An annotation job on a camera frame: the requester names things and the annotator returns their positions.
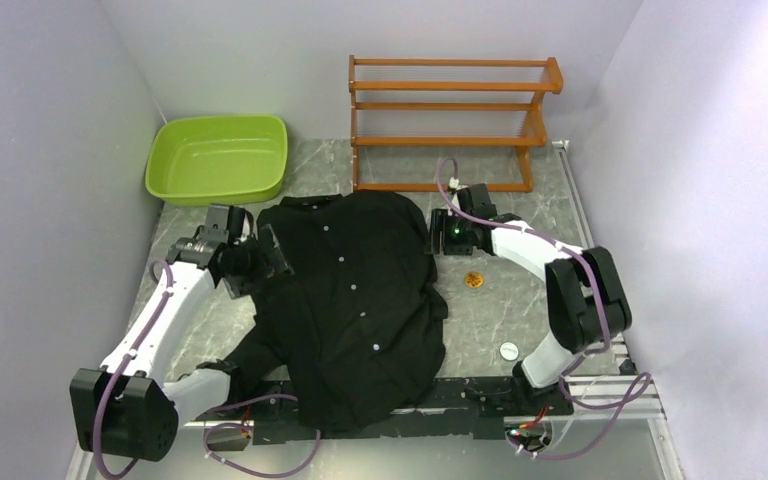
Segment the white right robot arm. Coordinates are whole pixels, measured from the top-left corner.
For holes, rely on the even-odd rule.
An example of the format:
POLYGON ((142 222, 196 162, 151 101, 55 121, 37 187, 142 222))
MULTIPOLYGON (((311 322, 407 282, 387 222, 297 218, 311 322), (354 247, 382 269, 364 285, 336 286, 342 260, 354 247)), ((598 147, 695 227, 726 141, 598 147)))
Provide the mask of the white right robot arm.
POLYGON ((546 290, 549 331, 517 366, 522 376, 510 401, 524 415, 549 399, 547 387, 571 373, 587 355, 604 352, 632 325, 632 313, 612 254, 578 247, 532 227, 516 214, 501 214, 484 184, 438 188, 445 207, 431 218, 435 254, 469 256, 475 250, 525 269, 546 290))

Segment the black button shirt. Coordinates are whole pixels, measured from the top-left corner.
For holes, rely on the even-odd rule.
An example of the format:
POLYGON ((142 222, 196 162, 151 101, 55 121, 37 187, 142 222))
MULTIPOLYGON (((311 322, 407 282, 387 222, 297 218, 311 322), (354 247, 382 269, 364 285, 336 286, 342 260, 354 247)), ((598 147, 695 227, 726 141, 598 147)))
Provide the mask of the black button shirt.
POLYGON ((230 397, 288 370, 301 424, 353 431, 418 399, 445 358, 445 300, 423 212, 393 193, 287 197, 257 220, 290 266, 252 295, 254 327, 229 354, 230 397))

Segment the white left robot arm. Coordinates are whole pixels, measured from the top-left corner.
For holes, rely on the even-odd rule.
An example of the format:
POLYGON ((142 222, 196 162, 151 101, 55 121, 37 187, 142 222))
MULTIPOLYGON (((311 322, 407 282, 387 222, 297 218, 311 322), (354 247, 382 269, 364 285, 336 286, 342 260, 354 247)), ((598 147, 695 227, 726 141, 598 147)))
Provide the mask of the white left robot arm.
POLYGON ((157 462, 178 431, 211 410, 238 417, 245 390, 228 368, 199 368, 167 382, 172 358, 201 305, 219 287, 233 299, 291 272, 277 234, 243 207, 214 204, 188 237, 151 262, 155 289, 124 338, 95 369, 79 369, 69 385, 79 447, 157 462))

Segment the white round brooch back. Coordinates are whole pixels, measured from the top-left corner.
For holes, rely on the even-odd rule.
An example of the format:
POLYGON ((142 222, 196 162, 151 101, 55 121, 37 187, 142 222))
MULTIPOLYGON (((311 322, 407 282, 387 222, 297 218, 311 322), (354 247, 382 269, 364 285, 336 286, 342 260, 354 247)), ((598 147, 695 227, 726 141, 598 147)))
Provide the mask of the white round brooch back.
POLYGON ((506 341, 499 346, 499 353, 503 360, 516 361, 519 358, 519 349, 516 344, 506 341))

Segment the orange round brooch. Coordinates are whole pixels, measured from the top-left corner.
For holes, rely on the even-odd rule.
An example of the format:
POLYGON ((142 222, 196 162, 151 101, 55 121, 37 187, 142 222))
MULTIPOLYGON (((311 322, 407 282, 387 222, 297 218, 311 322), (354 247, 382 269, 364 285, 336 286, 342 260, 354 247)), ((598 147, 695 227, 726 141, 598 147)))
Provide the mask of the orange round brooch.
POLYGON ((484 276, 476 271, 468 272, 464 276, 464 284, 472 289, 480 288, 484 284, 484 276))

